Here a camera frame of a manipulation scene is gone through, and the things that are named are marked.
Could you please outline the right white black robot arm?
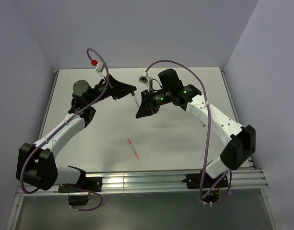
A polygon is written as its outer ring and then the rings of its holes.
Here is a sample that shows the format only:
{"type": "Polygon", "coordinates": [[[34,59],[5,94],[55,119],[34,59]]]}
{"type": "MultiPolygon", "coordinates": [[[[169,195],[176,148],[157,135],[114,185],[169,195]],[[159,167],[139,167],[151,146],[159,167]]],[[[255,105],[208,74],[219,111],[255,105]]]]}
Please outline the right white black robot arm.
{"type": "Polygon", "coordinates": [[[205,99],[205,94],[195,86],[183,85],[175,70],[167,69],[159,73],[162,84],[159,90],[152,87],[153,78],[144,72],[139,82],[147,85],[141,92],[141,104],[136,118],[156,114],[162,105],[172,103],[192,114],[207,125],[225,145],[224,150],[206,165],[201,175],[203,185],[210,187],[217,182],[218,176],[228,170],[237,170],[256,149],[256,131],[251,125],[242,124],[229,118],[205,99]]]}

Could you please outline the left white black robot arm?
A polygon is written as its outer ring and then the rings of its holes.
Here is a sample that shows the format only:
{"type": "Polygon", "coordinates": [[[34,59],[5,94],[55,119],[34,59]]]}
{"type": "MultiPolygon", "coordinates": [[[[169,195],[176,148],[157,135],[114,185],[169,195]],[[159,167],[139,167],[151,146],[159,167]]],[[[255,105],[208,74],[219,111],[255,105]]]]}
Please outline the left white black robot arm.
{"type": "Polygon", "coordinates": [[[58,167],[56,157],[62,148],[93,120],[93,104],[112,97],[121,99],[136,91],[136,86],[120,82],[108,75],[91,87],[85,80],[73,85],[71,108],[62,122],[33,144],[19,149],[16,178],[26,194],[48,190],[54,185],[69,184],[75,191],[87,185],[86,172],[74,166],[58,167]]]}

